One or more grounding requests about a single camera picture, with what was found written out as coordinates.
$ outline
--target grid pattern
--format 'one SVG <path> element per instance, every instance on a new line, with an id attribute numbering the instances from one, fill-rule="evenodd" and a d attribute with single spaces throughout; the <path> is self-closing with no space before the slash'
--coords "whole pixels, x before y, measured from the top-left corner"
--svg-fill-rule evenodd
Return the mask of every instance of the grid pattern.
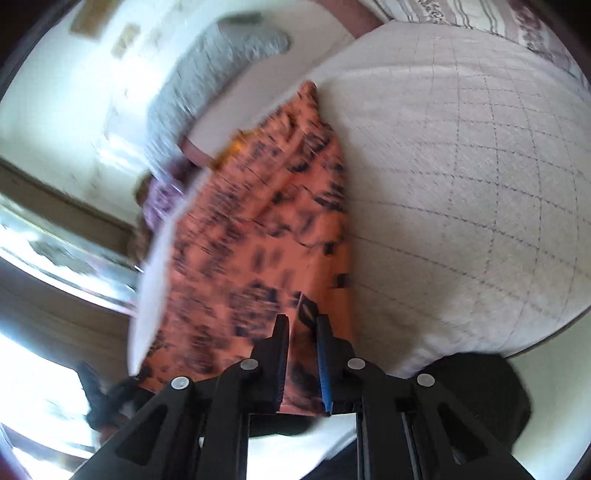
<path id="1" fill-rule="evenodd" d="M 591 97 L 503 38 L 392 22 L 319 68 L 349 168 L 359 350 L 411 375 L 591 303 Z"/>

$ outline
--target purple cloth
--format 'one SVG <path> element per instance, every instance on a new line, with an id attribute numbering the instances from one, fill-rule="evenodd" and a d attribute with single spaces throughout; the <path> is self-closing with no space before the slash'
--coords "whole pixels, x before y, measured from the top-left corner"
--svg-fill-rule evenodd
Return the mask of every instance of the purple cloth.
<path id="1" fill-rule="evenodd" d="M 183 198 L 185 189 L 183 182 L 196 168 L 198 167 L 185 157 L 175 158 L 168 163 L 165 169 L 165 172 L 170 175 L 169 180 L 153 178 L 150 182 L 148 196 L 142 206 L 142 211 L 146 224 L 154 233 L 178 201 Z"/>
<path id="2" fill-rule="evenodd" d="M 148 188 L 148 197 L 142 207 L 150 230 L 156 233 L 162 221 L 183 198 L 183 194 L 183 186 L 176 180 L 165 182 L 152 179 Z"/>

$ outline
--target orange patterned cloth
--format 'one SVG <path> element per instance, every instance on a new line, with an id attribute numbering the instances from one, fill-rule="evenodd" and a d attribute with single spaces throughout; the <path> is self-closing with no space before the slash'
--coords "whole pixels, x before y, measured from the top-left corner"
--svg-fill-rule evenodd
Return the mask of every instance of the orange patterned cloth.
<path id="1" fill-rule="evenodd" d="M 353 337 L 342 152 L 312 82 L 242 139 L 177 225 L 168 303 L 142 386 L 219 375 L 285 313 L 281 411 L 317 414 L 312 321 L 328 314 L 336 336 Z"/>

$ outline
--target gray pillow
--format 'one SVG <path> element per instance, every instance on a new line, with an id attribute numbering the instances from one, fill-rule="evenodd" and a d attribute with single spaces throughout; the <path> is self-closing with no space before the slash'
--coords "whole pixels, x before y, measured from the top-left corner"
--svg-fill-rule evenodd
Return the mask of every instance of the gray pillow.
<path id="1" fill-rule="evenodd" d="M 181 155 L 179 140 L 233 78 L 251 63 L 288 48 L 287 34 L 253 23 L 252 16 L 208 27 L 148 107 L 145 155 L 153 175 L 167 179 L 164 167 Z"/>

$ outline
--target screw head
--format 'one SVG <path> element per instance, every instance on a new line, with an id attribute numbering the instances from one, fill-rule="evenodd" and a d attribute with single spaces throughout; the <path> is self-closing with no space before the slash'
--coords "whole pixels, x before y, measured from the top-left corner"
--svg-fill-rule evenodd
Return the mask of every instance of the screw head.
<path id="1" fill-rule="evenodd" d="M 243 370 L 255 370 L 258 368 L 258 361 L 254 358 L 245 358 L 242 362 L 240 362 L 240 368 Z"/>
<path id="2" fill-rule="evenodd" d="M 352 358 L 347 362 L 347 367 L 351 370 L 363 370 L 365 368 L 365 360 L 362 358 Z"/>
<path id="3" fill-rule="evenodd" d="M 435 385 L 435 379 L 429 374 L 420 374 L 417 377 L 417 383 L 422 387 L 432 387 Z"/>
<path id="4" fill-rule="evenodd" d="M 172 382 L 170 382 L 170 386 L 175 390 L 182 390 L 183 388 L 187 388 L 190 383 L 191 382 L 187 377 L 177 377 L 173 378 Z"/>

